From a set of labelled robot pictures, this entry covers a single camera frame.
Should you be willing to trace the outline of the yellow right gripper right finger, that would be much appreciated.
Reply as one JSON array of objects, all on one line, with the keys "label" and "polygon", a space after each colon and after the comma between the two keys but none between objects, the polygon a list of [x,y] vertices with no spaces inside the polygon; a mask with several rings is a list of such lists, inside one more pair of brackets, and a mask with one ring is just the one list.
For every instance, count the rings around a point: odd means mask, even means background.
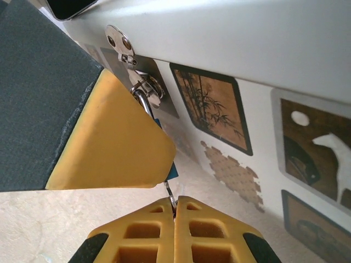
[{"label": "yellow right gripper right finger", "polygon": [[254,227],[194,198],[178,198],[176,262],[280,261]]}]

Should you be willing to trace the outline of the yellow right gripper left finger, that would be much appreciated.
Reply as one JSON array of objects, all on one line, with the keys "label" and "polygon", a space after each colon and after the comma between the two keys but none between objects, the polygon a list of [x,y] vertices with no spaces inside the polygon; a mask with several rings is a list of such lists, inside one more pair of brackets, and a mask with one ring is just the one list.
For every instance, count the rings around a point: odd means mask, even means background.
[{"label": "yellow right gripper left finger", "polygon": [[69,262],[173,262],[174,221],[168,198],[93,230]]}]

